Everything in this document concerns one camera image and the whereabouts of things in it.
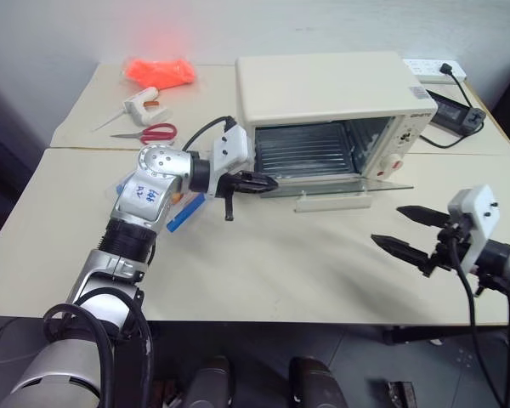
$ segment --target white table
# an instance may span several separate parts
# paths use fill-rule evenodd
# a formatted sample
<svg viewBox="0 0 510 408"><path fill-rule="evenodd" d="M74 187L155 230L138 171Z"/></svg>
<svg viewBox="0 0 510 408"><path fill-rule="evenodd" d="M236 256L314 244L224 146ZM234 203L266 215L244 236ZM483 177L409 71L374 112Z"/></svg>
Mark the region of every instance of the white table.
<svg viewBox="0 0 510 408"><path fill-rule="evenodd" d="M45 152L0 233L0 315L41 316L65 300L105 231L109 190L135 157ZM178 231L160 235L141 284L147 318L466 325L467 301L454 273L439 269L424 278L370 234L430 251L437 230L394 209L444 211L459 189L489 183L501 203L494 238L510 243L510 156L409 155L394 181L416 188L375 193L364 210L294 213L293 199L235 195L235 221L227 223L223 201L205 203ZM477 309L480 324L506 321L499 293L486 291Z"/></svg>
<svg viewBox="0 0 510 408"><path fill-rule="evenodd" d="M141 129L129 116L123 116L110 125L91 132L91 129L103 123L108 116L120 108L121 101L139 91L136 84L122 78L121 69L119 65L98 66L70 115L56 129L51 147L100 149L138 149L140 147L138 140L110 137L114 133L135 132ZM198 76L196 82L165 89L161 91L158 99L173 112L169 122L178 127L176 144L180 146L213 118L236 115L235 67L199 65L196 67L196 72ZM456 85L426 84L426 87L465 104ZM468 86L465 91L475 106L483 107ZM219 127L215 127L205 133L203 138L197 140L197 149L209 150L212 140L219 136L219 132ZM432 125L429 125L423 134L441 144L449 144L456 140L456 136ZM441 150L418 140L412 146L410 153L510 156L510 141L489 115L480 133L462 141L452 149Z"/></svg>

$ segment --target power strip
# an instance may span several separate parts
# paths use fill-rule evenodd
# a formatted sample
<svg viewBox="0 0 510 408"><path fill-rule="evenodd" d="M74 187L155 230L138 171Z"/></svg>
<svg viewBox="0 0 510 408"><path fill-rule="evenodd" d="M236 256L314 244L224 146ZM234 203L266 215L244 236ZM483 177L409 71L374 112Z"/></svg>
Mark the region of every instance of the power strip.
<svg viewBox="0 0 510 408"><path fill-rule="evenodd" d="M417 77L419 82L425 83L455 83L449 75L440 72L442 64L451 65L451 69L457 81L463 82L467 74L462 70L459 63L447 59L403 59L410 71Z"/></svg>

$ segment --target gray floor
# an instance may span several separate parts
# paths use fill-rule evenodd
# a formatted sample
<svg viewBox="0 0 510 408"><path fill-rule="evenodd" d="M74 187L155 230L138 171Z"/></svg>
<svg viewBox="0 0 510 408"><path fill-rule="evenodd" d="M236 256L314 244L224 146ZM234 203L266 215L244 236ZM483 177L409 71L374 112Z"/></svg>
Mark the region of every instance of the gray floor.
<svg viewBox="0 0 510 408"><path fill-rule="evenodd" d="M0 318L0 325L5 321ZM14 322L0 339L0 360L30 354L45 342L40 320ZM156 377L189 383L204 358L225 354L236 376L235 407L287 407L287 367L295 355L328 364L351 407L391 407L386 381L411 381L420 408L494 407L468 337L453 337L436 347L428 342L388 346L381 328L267 323L182 323L152 325ZM493 377L504 380L505 343L497 334L483 335L482 346ZM30 358L0 365L0 400ZM136 406L139 349L118 348L117 404Z"/></svg>

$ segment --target blue object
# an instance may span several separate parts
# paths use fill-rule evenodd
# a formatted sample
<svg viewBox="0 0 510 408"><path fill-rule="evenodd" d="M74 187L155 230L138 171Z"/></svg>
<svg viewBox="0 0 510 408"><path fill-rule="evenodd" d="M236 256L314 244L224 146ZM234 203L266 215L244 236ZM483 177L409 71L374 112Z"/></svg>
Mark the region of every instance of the blue object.
<svg viewBox="0 0 510 408"><path fill-rule="evenodd" d="M201 206L201 204L206 200L204 194L200 193L197 195L189 204L185 206L183 210L176 215L172 221L167 224L167 230L170 232L174 232L179 228L184 221L190 217L197 209Z"/></svg>

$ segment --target toaster oven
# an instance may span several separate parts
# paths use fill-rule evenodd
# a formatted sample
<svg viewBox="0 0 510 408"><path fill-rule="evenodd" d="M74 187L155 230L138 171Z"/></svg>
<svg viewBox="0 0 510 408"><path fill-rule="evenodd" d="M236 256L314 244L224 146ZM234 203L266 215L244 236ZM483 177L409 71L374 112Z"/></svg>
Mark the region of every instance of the toaster oven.
<svg viewBox="0 0 510 408"><path fill-rule="evenodd" d="M437 110L392 52L239 58L236 81L255 171L279 181L274 195L386 179Z"/></svg>

